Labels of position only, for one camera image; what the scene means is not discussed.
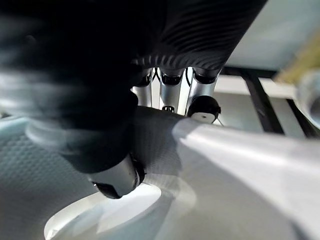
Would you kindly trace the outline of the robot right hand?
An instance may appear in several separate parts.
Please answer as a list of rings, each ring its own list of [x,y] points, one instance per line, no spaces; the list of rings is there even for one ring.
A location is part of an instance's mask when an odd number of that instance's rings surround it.
[[[3,0],[0,106],[107,197],[144,179],[130,158],[146,70],[218,73],[264,0]]]

